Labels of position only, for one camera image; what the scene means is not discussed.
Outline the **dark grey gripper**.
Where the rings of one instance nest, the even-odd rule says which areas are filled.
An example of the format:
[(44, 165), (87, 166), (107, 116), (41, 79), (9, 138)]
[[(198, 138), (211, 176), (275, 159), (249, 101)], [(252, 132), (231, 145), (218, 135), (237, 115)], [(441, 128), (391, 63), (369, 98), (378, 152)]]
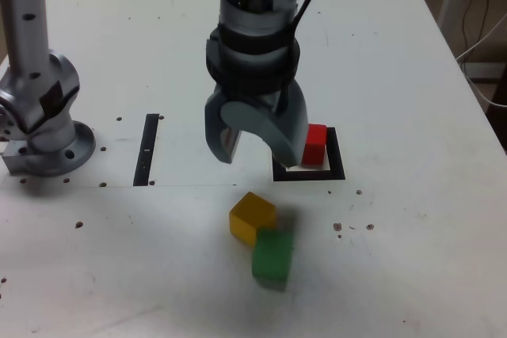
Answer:
[(234, 93), (215, 85), (204, 107), (205, 138), (210, 151), (232, 163), (241, 133), (260, 138), (285, 167), (301, 163), (308, 132), (307, 107), (298, 82), (264, 95)]

